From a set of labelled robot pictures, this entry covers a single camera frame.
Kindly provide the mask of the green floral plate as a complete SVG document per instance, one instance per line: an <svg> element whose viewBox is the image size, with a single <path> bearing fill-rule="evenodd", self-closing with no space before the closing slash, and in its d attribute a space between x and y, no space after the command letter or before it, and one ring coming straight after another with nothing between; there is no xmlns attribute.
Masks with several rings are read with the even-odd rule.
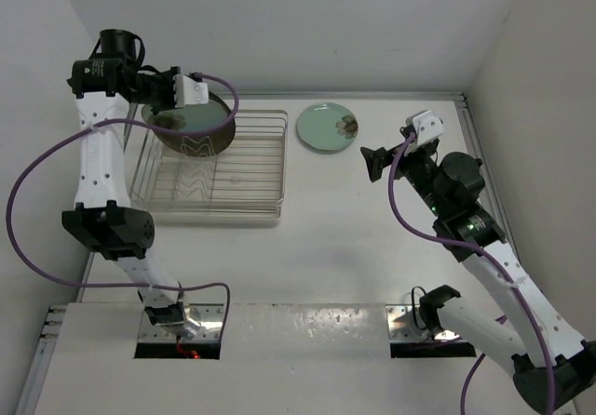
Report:
<svg viewBox="0 0 596 415"><path fill-rule="evenodd" d="M225 104L210 100L207 104L189 105L155 114L149 105L141 110L142 119L153 126L181 132L198 132L218 126L229 115Z"/></svg>
<svg viewBox="0 0 596 415"><path fill-rule="evenodd" d="M345 106L323 102L305 108L298 116L299 139L310 149L323 153L341 152L359 134L356 116Z"/></svg>

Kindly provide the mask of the brown plate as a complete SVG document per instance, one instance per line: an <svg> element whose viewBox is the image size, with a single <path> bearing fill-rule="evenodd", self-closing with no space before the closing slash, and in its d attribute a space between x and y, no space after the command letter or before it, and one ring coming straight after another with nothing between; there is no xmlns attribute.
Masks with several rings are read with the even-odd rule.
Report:
<svg viewBox="0 0 596 415"><path fill-rule="evenodd" d="M210 100L221 104L227 104L215 93L209 93ZM190 138L188 136L174 136L164 133L156 133L156 137L169 149L187 156L214 156L223 152L233 141L236 135L236 122L232 121L222 129L201 138Z"/></svg>

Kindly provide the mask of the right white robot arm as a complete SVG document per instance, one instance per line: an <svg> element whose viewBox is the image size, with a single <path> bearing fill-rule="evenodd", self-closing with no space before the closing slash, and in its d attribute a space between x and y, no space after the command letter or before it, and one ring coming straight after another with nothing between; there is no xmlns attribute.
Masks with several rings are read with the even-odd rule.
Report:
<svg viewBox="0 0 596 415"><path fill-rule="evenodd" d="M390 181L406 179L435 216L434 234L413 228L400 214L393 184L389 204L402 227L443 245L489 292L506 322L472 308L463 294L444 285L425 293L413 314L427 334L450 330L492 359L513 380L522 400L552 414L595 383L595 344L571 327L522 268L504 231L481 206L482 161L452 152L440 163L438 143L410 141L388 150L361 148L370 181L385 170Z"/></svg>

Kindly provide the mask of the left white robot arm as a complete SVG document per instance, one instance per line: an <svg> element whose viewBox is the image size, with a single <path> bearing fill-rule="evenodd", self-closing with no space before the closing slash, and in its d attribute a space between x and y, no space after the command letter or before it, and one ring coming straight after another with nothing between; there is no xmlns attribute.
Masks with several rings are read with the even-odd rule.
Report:
<svg viewBox="0 0 596 415"><path fill-rule="evenodd" d="M159 111L176 106L177 68L144 74L142 39L125 30L108 29L86 60L74 63L68 81L78 118L88 135L81 141L80 173L74 209L61 215L64 229L89 251L124 271L152 325L176 339L190 340L200 330L182 287L159 265L151 247L151 214L132 207L126 183L124 132L110 125L124 119L132 103Z"/></svg>

